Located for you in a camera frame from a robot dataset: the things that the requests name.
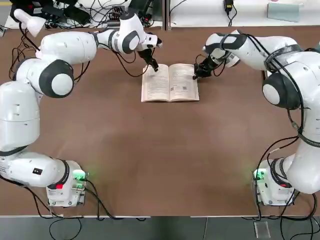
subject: label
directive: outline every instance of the label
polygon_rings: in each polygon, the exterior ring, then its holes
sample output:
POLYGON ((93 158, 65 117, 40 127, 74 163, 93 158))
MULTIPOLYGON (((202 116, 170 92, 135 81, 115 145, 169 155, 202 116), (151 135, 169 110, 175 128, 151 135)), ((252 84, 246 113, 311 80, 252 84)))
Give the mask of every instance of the label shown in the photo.
POLYGON ((3 166, 0 166, 0 172, 6 174, 7 173, 7 169, 5 167, 3 167, 3 166))
POLYGON ((34 168, 33 171, 32 171, 32 173, 33 173, 33 174, 37 174, 37 175, 41 175, 42 169, 34 168))
POLYGON ((42 10, 42 7, 35 8, 33 9, 33 14, 41 14, 42 13, 41 10, 42 10))

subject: white shelf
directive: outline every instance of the white shelf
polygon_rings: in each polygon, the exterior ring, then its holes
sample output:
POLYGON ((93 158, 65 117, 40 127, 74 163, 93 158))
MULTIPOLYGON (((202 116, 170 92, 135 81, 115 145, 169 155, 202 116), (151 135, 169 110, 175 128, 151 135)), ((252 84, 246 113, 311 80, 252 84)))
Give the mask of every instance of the white shelf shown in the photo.
MULTIPOLYGON (((110 5, 118 5, 121 4, 121 6, 124 6, 125 9, 128 9, 128 6, 130 4, 131 0, 128 0, 127 2, 123 3, 124 0, 99 0, 100 3, 102 4, 103 7, 108 7, 110 5)), ((101 9, 100 4, 98 3, 98 1, 95 1, 94 5, 92 6, 92 0, 78 0, 78 2, 76 3, 76 7, 80 8, 80 4, 83 5, 84 8, 90 8, 92 7, 93 9, 97 9, 98 11, 101 9)), ((102 18, 103 15, 107 13, 107 9, 103 9, 101 10, 101 14, 97 14, 94 18, 95 21, 99 22, 102 18)), ((67 21, 67 24, 65 24, 66 27, 70 26, 70 24, 74 24, 71 20, 67 21)), ((91 23, 88 23, 87 25, 85 25, 86 27, 90 28, 90 27, 96 27, 98 25, 98 23, 91 21, 91 23)), ((106 23, 102 24, 99 26, 99 28, 106 28, 108 25, 106 23)), ((162 26, 162 21, 155 21, 152 25, 152 27, 161 27, 162 26)), ((5 27, 10 28, 10 29, 18 29, 19 28, 19 24, 17 22, 15 22, 12 17, 8 16, 6 23, 5 23, 5 27)))
MULTIPOLYGON (((170 9, 181 0, 171 0, 170 9)), ((240 26, 311 26, 320 25, 320 0, 279 0, 280 3, 300 3, 300 21, 290 22, 267 18, 270 0, 234 0, 237 15, 233 27, 240 26)), ((227 27, 229 19, 223 0, 187 0, 171 13, 175 27, 227 27)))

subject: black wire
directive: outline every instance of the black wire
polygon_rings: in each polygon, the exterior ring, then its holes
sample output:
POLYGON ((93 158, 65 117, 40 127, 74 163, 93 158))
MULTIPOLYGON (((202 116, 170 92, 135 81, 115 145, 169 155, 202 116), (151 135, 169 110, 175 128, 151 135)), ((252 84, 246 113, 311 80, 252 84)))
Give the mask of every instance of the black wire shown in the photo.
POLYGON ((216 77, 219 77, 219 76, 224 72, 225 67, 226 67, 226 63, 227 63, 227 59, 224 60, 223 62, 221 62, 215 69, 213 69, 213 74, 214 74, 216 77), (223 67, 222 67, 221 72, 219 72, 219 74, 216 74, 216 73, 215 73, 215 70, 216 70, 217 68, 219 68, 222 64, 223 64, 223 67))
POLYGON ((17 47, 14 47, 11 50, 11 66, 9 68, 9 73, 8 76, 9 78, 13 81, 13 76, 12 74, 15 74, 15 71, 13 70, 14 66, 16 65, 17 62, 20 62, 21 59, 20 57, 22 56, 23 59, 26 58, 25 55, 25 51, 36 51, 36 49, 33 46, 29 46, 26 42, 25 42, 25 35, 28 33, 28 29, 25 29, 24 34, 21 36, 21 42, 17 47))
MULTIPOLYGON (((270 53, 268 52, 268 50, 261 44, 261 42, 259 40, 256 39, 256 37, 250 35, 250 34, 245 34, 245 36, 247 36, 251 42, 256 46, 256 48, 258 49, 259 52, 262 52, 258 47, 257 45, 254 43, 254 41, 259 44, 259 46, 262 48, 262 50, 270 55, 270 53)), ((280 66, 280 68, 289 76, 289 78, 291 79, 293 85, 295 86, 296 88, 296 91, 298 92, 298 95, 299 95, 299 100, 300 100, 300 107, 301 107, 301 123, 300 123, 300 127, 292 120, 291 118, 291 114, 290 114, 290 110, 287 108, 287 113, 288 113, 288 116, 289 116, 289 119, 291 121, 291 124, 293 127, 296 128, 296 130, 298 131, 298 136, 301 138, 301 137, 304 137, 302 135, 302 132, 303 132, 303 129, 304 129, 304 101, 303 101, 303 97, 302 97, 302 93, 300 91, 300 88, 298 86, 298 84, 296 83, 296 81, 294 80, 294 78, 292 77, 292 75, 288 72, 288 70, 276 59, 274 58, 273 59, 275 61, 275 63, 280 66)), ((274 67, 275 69, 277 69, 277 67, 275 66, 275 64, 271 64, 272 67, 274 67)))
POLYGON ((135 219, 137 219, 139 222, 145 222, 147 220, 146 217, 136 217, 135 219))
POLYGON ((179 2, 177 5, 175 5, 173 8, 171 8, 171 10, 169 11, 169 25, 171 27, 171 12, 176 8, 178 7, 180 4, 184 3, 185 1, 187 0, 182 0, 181 2, 179 2))
POLYGON ((200 57, 200 56, 202 56, 202 57, 204 57, 204 58, 206 58, 205 56, 203 56, 202 54, 198 54, 196 57, 195 57, 195 63, 196 64, 198 64, 198 58, 200 57))
POLYGON ((232 8, 235 10, 235 14, 233 15, 232 18, 230 18, 229 12, 227 13, 227 17, 228 17, 228 19, 229 19, 228 27, 232 27, 232 20, 233 20, 233 19, 235 18, 235 16, 238 14, 238 11, 237 11, 235 5, 232 4, 232 8))
POLYGON ((100 200, 100 198, 93 192, 91 191, 90 189, 86 188, 85 189, 86 192, 90 193, 91 195, 93 195, 97 202, 101 205, 101 207, 104 209, 106 215, 111 218, 112 220, 123 220, 124 218, 123 217, 115 217, 113 215, 110 214, 110 212, 107 210, 107 208, 105 207, 104 203, 100 200))
MULTIPOLYGON (((91 184, 91 186, 92 186, 93 189, 94 189, 94 192, 95 192, 96 197, 99 198, 99 196, 98 196, 98 191, 97 191, 96 186, 95 186, 90 180, 87 180, 87 182, 91 184)), ((98 221, 103 221, 103 220, 105 220, 105 218, 100 218, 100 203, 99 203, 99 201, 96 201, 96 202, 97 202, 97 207, 96 207, 96 211, 97 211, 97 213, 96 213, 96 219, 97 219, 98 221)))
POLYGON ((35 49, 40 51, 40 49, 37 47, 37 45, 35 45, 35 43, 33 41, 31 41, 30 38, 27 36, 27 34, 24 33, 24 31, 22 30, 22 22, 19 22, 19 29, 20 29, 20 32, 22 33, 22 35, 25 37, 25 39, 27 39, 29 41, 29 43, 31 43, 32 46, 34 46, 35 49))
POLYGON ((8 29, 9 29, 9 30, 12 30, 12 28, 3 26, 3 25, 1 25, 1 24, 0 24, 0 28, 3 28, 4 30, 8 30, 8 29))
MULTIPOLYGON (((141 77, 143 74, 146 73, 146 71, 147 71, 148 68, 149 68, 149 65, 150 65, 150 64, 148 64, 148 65, 146 66, 146 69, 145 69, 141 74, 139 74, 139 75, 132 75, 130 72, 128 72, 128 70, 126 69, 125 65, 124 65, 123 62, 121 61, 120 57, 121 57, 126 63, 130 63, 130 64, 131 64, 131 63, 133 63, 133 62, 136 60, 136 52, 134 52, 134 60, 133 60, 132 62, 128 62, 128 61, 126 61, 126 60, 121 56, 120 53, 112 50, 112 49, 111 49, 111 46, 109 47, 108 45, 106 45, 106 44, 104 44, 104 43, 101 43, 101 42, 99 42, 98 44, 107 47, 107 49, 104 48, 105 50, 111 50, 111 51, 115 54, 115 56, 118 58, 121 66, 123 67, 123 69, 125 70, 125 72, 126 72, 129 76, 131 76, 131 77, 133 77, 133 78, 141 77)), ((154 55, 155 50, 156 50, 156 49, 154 48, 153 51, 152 51, 152 53, 151 53, 151 57, 154 55)))
POLYGON ((289 217, 289 216, 282 216, 282 218, 284 219, 288 219, 288 220, 292 220, 292 221, 305 221, 305 220, 309 220, 311 219, 315 213, 316 213, 316 210, 317 210, 317 206, 318 206, 318 200, 317 200, 317 196, 316 194, 312 194, 313 196, 313 208, 312 208, 312 211, 310 212, 310 214, 308 216, 305 216, 305 217, 289 217))
MULTIPOLYGON (((270 160, 269 160, 270 154, 271 154, 271 152, 269 152, 269 153, 267 154, 267 156, 266 156, 266 161, 267 161, 267 163, 268 163, 268 165, 269 165, 269 167, 270 167, 270 169, 271 169, 271 163, 270 163, 270 160)), ((276 174, 278 177, 281 177, 281 178, 283 178, 283 179, 287 179, 286 177, 280 175, 280 174, 277 173, 277 172, 275 172, 275 174, 276 174)))
MULTIPOLYGON (((74 237, 68 238, 68 239, 65 239, 65 240, 73 240, 73 239, 75 239, 76 237, 78 237, 78 235, 80 234, 81 229, 82 229, 82 224, 81 224, 81 221, 80 221, 79 218, 76 218, 76 219, 79 221, 79 224, 80 224, 80 227, 79 227, 78 232, 76 233, 76 235, 75 235, 74 237)), ((56 220, 56 221, 53 221, 53 222, 50 224, 50 226, 49 226, 49 233, 50 233, 50 236, 51 236, 51 238, 52 238, 53 240, 57 240, 57 239, 54 238, 54 236, 52 235, 51 227, 52 227, 55 223, 58 223, 58 222, 63 221, 63 220, 66 220, 66 218, 58 219, 58 220, 56 220)))
POLYGON ((134 59, 132 61, 126 60, 120 53, 119 53, 119 57, 122 58, 122 60, 125 61, 127 64, 133 64, 137 59, 136 51, 134 51, 133 53, 134 53, 134 59))
MULTIPOLYGON (((252 218, 253 220, 261 221, 261 218, 262 218, 262 216, 261 216, 261 209, 260 209, 260 205, 259 205, 259 199, 258 199, 258 192, 257 192, 258 169, 259 169, 259 167, 260 167, 261 162, 263 161, 265 155, 270 151, 270 149, 271 149, 274 145, 276 145, 277 143, 280 143, 280 142, 282 142, 282 141, 291 140, 291 139, 295 139, 295 138, 296 138, 296 136, 291 136, 291 137, 286 137, 286 138, 282 138, 282 139, 280 139, 280 140, 275 141, 274 143, 272 143, 272 144, 264 151, 263 155, 261 156, 260 161, 259 161, 257 167, 255 168, 257 171, 256 171, 256 174, 255 174, 255 176, 254 176, 254 196, 255 196, 255 204, 256 204, 256 207, 257 207, 257 210, 258 210, 258 218, 256 219, 255 217, 253 217, 253 218, 252 218)), ((293 144, 294 142, 295 142, 295 141, 292 141, 292 142, 290 142, 289 144, 286 144, 286 145, 284 145, 284 146, 281 146, 281 147, 279 147, 279 149, 286 148, 286 147, 288 147, 289 145, 293 144)))
POLYGON ((77 77, 74 79, 75 82, 78 83, 78 82, 81 80, 81 77, 82 77, 82 76, 86 73, 86 71, 88 70, 89 65, 90 65, 90 61, 87 62, 86 66, 85 66, 85 68, 84 68, 84 64, 82 63, 82 65, 81 65, 81 73, 80 73, 79 76, 77 76, 77 77))
POLYGON ((311 235, 310 240, 312 240, 314 234, 317 234, 317 233, 320 232, 320 224, 319 224, 319 222, 318 222, 314 217, 312 217, 312 218, 310 219, 310 223, 311 223, 311 232, 295 234, 295 235, 293 235, 293 236, 290 238, 290 240, 292 240, 293 238, 295 238, 296 236, 299 236, 299 235, 311 235), (316 224, 317 224, 318 227, 319 227, 319 229, 318 229, 317 231, 315 231, 315 232, 314 232, 314 227, 313 227, 312 219, 316 222, 316 224))
POLYGON ((129 76, 131 76, 131 77, 133 77, 133 78, 141 77, 143 74, 146 73, 146 71, 148 70, 148 68, 149 68, 149 66, 150 66, 150 64, 148 64, 148 65, 146 66, 145 70, 144 70, 141 74, 139 74, 139 75, 132 75, 130 72, 128 72, 128 70, 126 69, 125 65, 124 65, 123 62, 121 61, 120 57, 118 56, 119 54, 118 54, 117 52, 115 52, 115 51, 112 51, 112 52, 113 52, 113 53, 116 55, 116 57, 118 58, 120 64, 122 65, 123 69, 125 70, 125 72, 126 72, 129 76))

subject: gray floor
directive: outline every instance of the gray floor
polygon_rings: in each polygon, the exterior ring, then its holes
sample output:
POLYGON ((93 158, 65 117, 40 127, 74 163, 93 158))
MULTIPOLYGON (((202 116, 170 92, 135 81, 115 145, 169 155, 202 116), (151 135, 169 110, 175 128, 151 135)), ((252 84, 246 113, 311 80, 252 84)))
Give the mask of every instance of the gray floor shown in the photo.
MULTIPOLYGON (((97 221, 82 219, 82 230, 75 240, 202 240, 205 218, 152 217, 144 222, 132 219, 97 221)), ((40 218, 0 218, 1 240, 49 240, 49 225, 52 220, 40 218)), ((271 240, 281 240, 280 221, 268 221, 271 240)), ((52 227, 56 240, 72 238, 79 229, 79 222, 66 219, 52 227)), ((309 233, 309 221, 285 220, 283 233, 286 240, 296 233, 309 233)), ((253 222, 239 217, 211 217, 208 219, 206 240, 256 239, 253 222)), ((294 240, 309 240, 310 235, 294 240)), ((320 233, 313 237, 320 239, 320 233)))

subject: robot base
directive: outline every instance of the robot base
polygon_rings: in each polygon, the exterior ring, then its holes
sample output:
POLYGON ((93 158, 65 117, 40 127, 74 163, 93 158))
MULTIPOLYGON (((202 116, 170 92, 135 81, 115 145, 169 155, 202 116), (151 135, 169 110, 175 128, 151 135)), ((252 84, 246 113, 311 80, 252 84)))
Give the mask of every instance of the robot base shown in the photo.
POLYGON ((286 206, 293 204, 292 194, 294 188, 286 188, 278 185, 272 178, 267 160, 264 160, 259 169, 255 170, 252 178, 253 189, 258 194, 258 201, 269 206, 286 206))
POLYGON ((48 204, 52 207, 75 207, 78 204, 85 203, 85 183, 87 179, 82 181, 83 185, 79 187, 75 179, 75 173, 81 170, 81 167, 75 161, 66 161, 69 165, 69 177, 66 183, 60 189, 46 188, 48 204))

